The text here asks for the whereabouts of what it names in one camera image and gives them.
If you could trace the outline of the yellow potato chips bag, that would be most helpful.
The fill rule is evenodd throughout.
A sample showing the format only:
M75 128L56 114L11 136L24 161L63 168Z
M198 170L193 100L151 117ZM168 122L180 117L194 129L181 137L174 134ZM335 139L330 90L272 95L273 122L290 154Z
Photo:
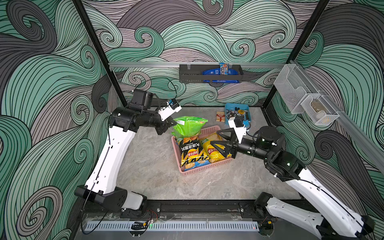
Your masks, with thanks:
M212 146L211 141L222 141L223 138L220 137L217 133L212 133L208 135L207 137L200 138L199 141L202 144L202 147L204 151L208 154L210 157L209 162L211 164L220 162L226 157L224 157L214 146Z

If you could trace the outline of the green potato chips bag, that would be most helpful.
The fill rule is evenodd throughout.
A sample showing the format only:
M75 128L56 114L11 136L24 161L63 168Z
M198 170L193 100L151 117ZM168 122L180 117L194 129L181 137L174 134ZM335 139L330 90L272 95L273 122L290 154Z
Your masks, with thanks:
M174 119L177 123L173 126L172 135L176 138L189 138L201 133L202 127L208 122L207 119L191 116L183 116Z

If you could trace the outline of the black potato chips bag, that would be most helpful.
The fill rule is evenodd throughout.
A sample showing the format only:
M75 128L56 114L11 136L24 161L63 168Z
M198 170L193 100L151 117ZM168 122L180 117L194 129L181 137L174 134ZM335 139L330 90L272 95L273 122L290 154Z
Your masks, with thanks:
M177 143L181 154L180 167L185 167L186 164L191 162L210 159L208 154L204 151L198 136L178 138Z

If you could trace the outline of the blue potato chips bag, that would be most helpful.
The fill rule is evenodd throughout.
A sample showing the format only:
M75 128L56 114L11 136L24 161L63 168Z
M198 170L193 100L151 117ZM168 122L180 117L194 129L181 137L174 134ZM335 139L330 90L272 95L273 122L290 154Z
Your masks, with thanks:
M192 170L192 169L196 169L196 168L199 168L199 167L203 167L203 166L207 166L207 165L210 165L210 161L209 160L202 160L202 161L196 161L196 162L191 162L191 163L188 163L185 165L185 168L184 168L184 171L189 171L189 170Z

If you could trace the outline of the pink plastic basket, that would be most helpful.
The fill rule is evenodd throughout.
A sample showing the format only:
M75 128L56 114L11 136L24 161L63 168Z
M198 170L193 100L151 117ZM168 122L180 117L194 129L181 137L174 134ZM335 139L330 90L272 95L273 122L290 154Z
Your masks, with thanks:
M215 133L216 131L218 131L220 129L221 129L220 126L212 126L212 127L208 127L208 128L203 128L201 130L201 134L199 135L199 137L201 137L201 138L207 137L208 135L210 135L212 133ZM185 171L184 167L180 167L180 165L181 165L181 154L180 154L180 151L179 151L177 140L176 140L175 137L171 137L171 141L172 141L172 144L173 144L174 153L175 153L176 162L177 162L177 166L178 166L179 172L183 176L194 174L194 173L198 173L200 171L204 171L204 170L207 170L209 168L218 167L220 165L226 165L226 164L229 164L233 160L232 158L227 158L227 159L224 159L222 161L219 161L219 162L216 162L216 163L213 163L213 164L208 164L208 165L204 165L204 166L201 166L201 167L197 167L197 168L193 168L191 170L186 170Z

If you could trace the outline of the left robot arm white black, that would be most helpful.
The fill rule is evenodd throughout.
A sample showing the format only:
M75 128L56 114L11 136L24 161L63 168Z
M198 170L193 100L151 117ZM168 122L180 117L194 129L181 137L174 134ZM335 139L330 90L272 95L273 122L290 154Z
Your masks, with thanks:
M145 209L147 198L117 187L117 177L126 151L140 127L154 128L158 135L162 135L177 124L171 116L182 108L178 101L168 100L165 107L152 111L150 107L154 96L147 91L134 90L129 104L112 112L102 153L86 183L76 188L78 198L112 212Z

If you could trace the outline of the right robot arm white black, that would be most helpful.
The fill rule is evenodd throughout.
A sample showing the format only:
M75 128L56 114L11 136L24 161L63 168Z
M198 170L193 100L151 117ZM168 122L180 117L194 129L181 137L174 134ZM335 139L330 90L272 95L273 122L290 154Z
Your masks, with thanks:
M293 154L283 150L284 135L271 126L260 128L246 139L245 127L217 131L222 138L211 145L224 157L238 153L263 160L265 168L280 181L299 192L315 209L301 209L262 193L255 204L272 217L286 220L312 233L320 240L365 240L374 231L375 221L361 216L328 191Z

